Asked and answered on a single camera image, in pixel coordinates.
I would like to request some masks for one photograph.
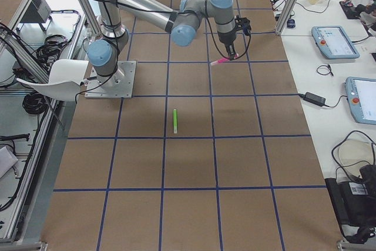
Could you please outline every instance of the metal base plate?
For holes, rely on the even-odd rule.
[[[92,91],[85,92],[85,97],[88,99],[108,99],[108,98],[131,98],[133,92],[133,83],[135,81],[136,73],[136,61],[119,61],[117,63],[118,68],[122,69],[125,73],[125,77],[114,87],[104,89],[99,86],[97,80],[89,81],[86,89],[93,89]],[[90,76],[96,76],[94,68]]]

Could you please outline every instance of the floor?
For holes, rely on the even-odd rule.
[[[132,36],[120,60],[137,60],[133,98],[80,97],[41,236],[48,250],[336,250],[270,3],[234,8],[251,19],[250,49],[217,66],[204,22],[181,48],[123,13]],[[246,38],[235,44],[242,53]]]

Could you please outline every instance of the green stick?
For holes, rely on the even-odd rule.
[[[173,111],[174,133],[177,133],[177,110]]]

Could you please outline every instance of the robotic arm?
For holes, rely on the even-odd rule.
[[[219,40],[225,45],[230,60],[236,57],[233,44],[236,32],[243,30],[246,35],[250,35],[250,21],[234,17],[233,0],[182,0],[180,12],[155,0],[100,0],[99,6],[103,37],[112,41],[112,51],[105,52],[103,56],[100,52],[109,46],[103,40],[98,40],[89,46],[88,57],[98,75],[103,77],[114,73],[116,56],[113,54],[118,55],[128,40],[119,8],[171,34],[173,42],[179,46],[188,46],[192,42],[202,18],[214,18]]]

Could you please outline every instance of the tablet device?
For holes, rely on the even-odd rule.
[[[359,52],[342,26],[314,26],[311,31],[316,45],[326,58],[359,58]]]
[[[376,125],[376,79],[351,76],[346,79],[345,88],[355,121]]]

